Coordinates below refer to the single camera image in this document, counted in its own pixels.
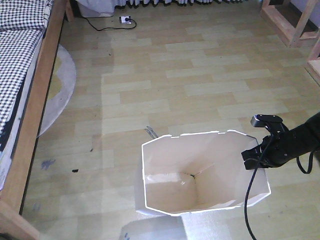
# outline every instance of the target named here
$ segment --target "wooden shelf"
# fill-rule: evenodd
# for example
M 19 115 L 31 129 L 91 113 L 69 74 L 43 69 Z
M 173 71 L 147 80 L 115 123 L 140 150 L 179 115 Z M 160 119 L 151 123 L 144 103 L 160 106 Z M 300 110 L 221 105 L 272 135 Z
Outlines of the wooden shelf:
M 276 8 L 275 5 L 269 5 L 270 0 L 264 0 L 261 8 L 261 16 L 275 30 L 277 35 L 287 47 L 307 47 L 315 45 L 320 36 L 320 30 L 303 32 L 313 9 L 319 0 L 308 0 L 306 7 L 294 27 Z M 283 2 L 288 6 L 289 0 Z
M 305 68 L 320 85 L 320 38 L 314 45 Z

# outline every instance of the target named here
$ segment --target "wooden bed frame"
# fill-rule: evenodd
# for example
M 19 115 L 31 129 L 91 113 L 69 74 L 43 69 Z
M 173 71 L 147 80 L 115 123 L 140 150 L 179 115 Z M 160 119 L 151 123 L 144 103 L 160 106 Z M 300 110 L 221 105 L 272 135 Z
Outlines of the wooden bed frame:
M 42 41 L 32 87 L 4 188 L 0 192 L 0 233 L 19 240 L 39 240 L 40 233 L 20 215 L 37 144 L 64 16 L 74 19 L 69 0 L 54 0 Z
M 305 68 L 320 85 L 320 38 L 314 45 Z
M 270 0 L 263 0 L 261 8 L 261 16 L 265 19 L 274 31 L 278 34 L 280 39 L 287 47 L 307 47 L 315 45 L 320 36 L 320 30 L 304 32 L 310 15 L 319 0 L 308 0 L 306 7 L 294 27 L 289 21 L 281 15 L 274 5 L 269 5 Z M 290 0 L 284 0 L 283 5 L 287 6 Z

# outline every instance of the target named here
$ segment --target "wooden floor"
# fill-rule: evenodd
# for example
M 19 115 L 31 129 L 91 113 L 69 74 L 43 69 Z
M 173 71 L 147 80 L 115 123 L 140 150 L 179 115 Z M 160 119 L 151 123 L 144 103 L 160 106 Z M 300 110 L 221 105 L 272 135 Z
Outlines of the wooden floor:
M 278 115 L 291 129 L 320 110 L 320 87 L 304 69 L 311 48 L 286 48 L 259 7 L 160 3 L 92 20 L 123 27 L 118 17 L 130 15 L 133 30 L 64 24 L 60 43 L 76 64 L 76 88 L 39 138 L 23 210 L 43 240 L 250 239 L 242 207 L 176 224 L 141 215 L 134 181 L 141 144 L 151 140 L 146 126 L 173 136 L 234 129 L 260 142 L 268 132 L 251 126 L 252 115 Z M 257 239 L 320 239 L 319 166 L 304 175 L 292 160 L 267 175 L 271 195 L 248 209 Z

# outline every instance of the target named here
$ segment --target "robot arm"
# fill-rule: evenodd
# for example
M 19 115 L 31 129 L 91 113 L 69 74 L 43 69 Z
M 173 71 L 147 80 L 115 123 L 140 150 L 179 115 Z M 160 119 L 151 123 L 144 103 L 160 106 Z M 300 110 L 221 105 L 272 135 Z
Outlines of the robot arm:
M 320 112 L 292 130 L 275 115 L 254 115 L 251 124 L 266 128 L 270 135 L 260 145 L 241 153 L 247 170 L 255 169 L 258 162 L 261 168 L 277 168 L 320 147 Z

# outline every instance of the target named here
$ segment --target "bed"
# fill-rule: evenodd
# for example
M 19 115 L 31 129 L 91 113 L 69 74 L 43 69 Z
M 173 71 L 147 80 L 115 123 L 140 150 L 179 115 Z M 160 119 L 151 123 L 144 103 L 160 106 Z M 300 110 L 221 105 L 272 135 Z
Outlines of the bed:
M 64 16 L 72 21 L 73 14 L 68 0 L 0 5 L 0 233 L 38 240 L 20 213 Z

